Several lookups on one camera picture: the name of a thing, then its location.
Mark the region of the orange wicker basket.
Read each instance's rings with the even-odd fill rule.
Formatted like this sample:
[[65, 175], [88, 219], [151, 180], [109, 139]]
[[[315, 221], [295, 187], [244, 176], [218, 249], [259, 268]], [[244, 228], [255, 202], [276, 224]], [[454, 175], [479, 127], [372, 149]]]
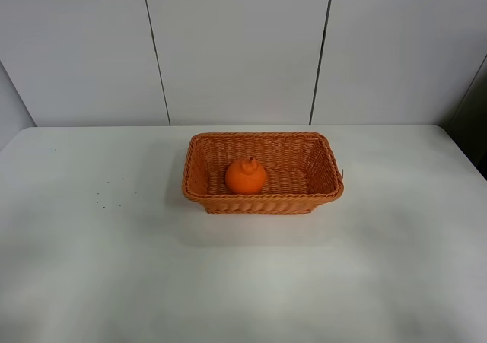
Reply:
[[[230, 191], [230, 164], [252, 156], [267, 172], [257, 195]], [[208, 132], [191, 138], [182, 192], [209, 214], [307, 214], [341, 197], [342, 174], [318, 132]]]

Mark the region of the orange with stem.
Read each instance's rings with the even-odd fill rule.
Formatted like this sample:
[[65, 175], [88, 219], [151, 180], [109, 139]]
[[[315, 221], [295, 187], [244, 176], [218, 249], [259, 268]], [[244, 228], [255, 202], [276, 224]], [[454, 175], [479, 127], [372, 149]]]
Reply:
[[267, 172], [255, 157], [234, 160], [224, 176], [225, 185], [234, 194], [252, 195], [262, 191]]

